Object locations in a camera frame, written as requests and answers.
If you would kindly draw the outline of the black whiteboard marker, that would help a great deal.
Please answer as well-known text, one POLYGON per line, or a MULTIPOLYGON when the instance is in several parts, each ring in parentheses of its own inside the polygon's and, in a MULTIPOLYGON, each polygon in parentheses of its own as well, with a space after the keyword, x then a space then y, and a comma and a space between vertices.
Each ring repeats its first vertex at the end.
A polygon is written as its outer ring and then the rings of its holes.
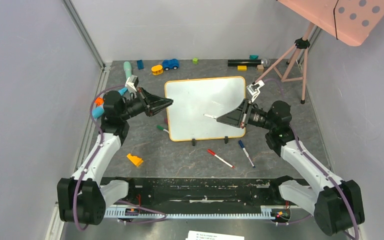
POLYGON ((205 117, 211 118, 211 119, 217 119, 218 117, 215 115, 210 115, 210 114, 204 114, 205 117))

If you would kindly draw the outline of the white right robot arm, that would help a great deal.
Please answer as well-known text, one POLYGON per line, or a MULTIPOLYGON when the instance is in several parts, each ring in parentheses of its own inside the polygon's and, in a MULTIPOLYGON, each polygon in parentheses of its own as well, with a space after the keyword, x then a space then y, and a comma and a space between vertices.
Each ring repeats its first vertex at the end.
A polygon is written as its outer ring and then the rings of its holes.
POLYGON ((296 204, 314 217, 327 236, 344 232, 352 240, 360 238, 359 225, 365 222, 360 186, 354 180, 345 181, 334 174, 305 148, 290 124, 289 104, 277 100, 264 111, 244 99, 237 108, 215 120, 241 129, 248 125, 266 129, 268 147, 305 179, 308 185, 301 185, 287 175, 277 178, 268 191, 273 203, 296 204))

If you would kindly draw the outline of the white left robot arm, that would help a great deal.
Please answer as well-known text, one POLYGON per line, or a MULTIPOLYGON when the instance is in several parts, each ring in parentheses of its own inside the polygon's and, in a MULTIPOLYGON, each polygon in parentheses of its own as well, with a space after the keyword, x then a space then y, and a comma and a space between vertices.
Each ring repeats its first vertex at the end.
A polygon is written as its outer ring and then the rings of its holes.
POLYGON ((99 225, 106 209, 117 201, 131 204, 136 200, 137 190, 128 181, 115 179, 101 185, 103 175, 128 136, 128 120, 142 113, 155 116, 174 102, 142 87, 137 87, 130 99, 114 87, 98 96, 103 97, 104 113, 100 123, 92 118, 98 129, 95 145, 81 166, 70 177, 61 178, 56 187, 60 219, 74 223, 79 231, 99 225))

